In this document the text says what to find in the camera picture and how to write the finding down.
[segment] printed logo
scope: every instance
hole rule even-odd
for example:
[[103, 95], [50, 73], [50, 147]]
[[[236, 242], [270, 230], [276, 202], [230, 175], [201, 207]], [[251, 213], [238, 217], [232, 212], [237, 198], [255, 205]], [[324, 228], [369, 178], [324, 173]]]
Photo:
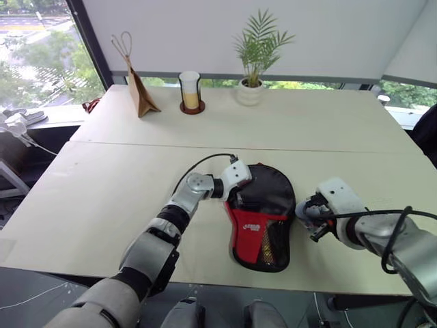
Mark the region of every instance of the printed logo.
[[259, 231], [259, 229], [261, 228], [261, 226], [259, 224], [245, 224], [243, 226], [243, 229], [250, 229], [252, 231]]

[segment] white flower pot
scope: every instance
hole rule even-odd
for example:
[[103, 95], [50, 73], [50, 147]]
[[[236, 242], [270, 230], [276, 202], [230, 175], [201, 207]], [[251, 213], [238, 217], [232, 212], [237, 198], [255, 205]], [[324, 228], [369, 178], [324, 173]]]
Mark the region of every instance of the white flower pot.
[[259, 87], [247, 87], [243, 85], [243, 80], [240, 80], [237, 86], [237, 101], [245, 106], [258, 104], [261, 101], [262, 90], [264, 89], [263, 81], [259, 80], [261, 82]]

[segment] wooden coaster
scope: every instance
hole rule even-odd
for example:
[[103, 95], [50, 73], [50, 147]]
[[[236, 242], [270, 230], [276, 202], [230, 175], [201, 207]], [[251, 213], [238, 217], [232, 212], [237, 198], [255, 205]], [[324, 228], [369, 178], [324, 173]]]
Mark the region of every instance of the wooden coaster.
[[202, 100], [200, 100], [198, 108], [188, 109], [184, 106], [184, 102], [182, 101], [179, 105], [179, 109], [182, 113], [189, 114], [189, 115], [196, 115], [205, 110], [205, 103]]

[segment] window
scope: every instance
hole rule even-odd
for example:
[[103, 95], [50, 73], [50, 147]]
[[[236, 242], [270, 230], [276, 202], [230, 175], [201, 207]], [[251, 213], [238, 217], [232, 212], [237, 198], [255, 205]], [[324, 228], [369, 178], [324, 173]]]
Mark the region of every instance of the window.
[[[145, 86], [153, 87], [179, 87], [177, 78], [143, 77]], [[235, 87], [239, 80], [235, 79], [201, 79], [202, 87]], [[333, 90], [338, 89], [341, 83], [315, 83], [299, 81], [264, 81], [268, 89], [304, 89], [304, 90]]]
[[418, 85], [381, 80], [380, 94], [387, 95], [390, 107], [427, 110], [437, 103], [437, 89]]
[[0, 107], [77, 105], [104, 88], [66, 2], [0, 0]]

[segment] potted plant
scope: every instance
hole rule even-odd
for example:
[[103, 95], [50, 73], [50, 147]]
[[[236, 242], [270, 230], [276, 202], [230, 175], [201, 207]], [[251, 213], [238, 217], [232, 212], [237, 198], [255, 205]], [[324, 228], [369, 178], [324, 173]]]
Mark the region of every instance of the potted plant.
[[279, 48], [294, 37], [287, 35], [287, 31], [279, 32], [276, 20], [268, 10], [258, 10], [257, 16], [249, 17], [242, 34], [235, 37], [235, 48], [244, 67], [244, 78], [237, 87], [237, 100], [243, 105], [260, 102], [264, 87], [260, 76], [281, 58]]

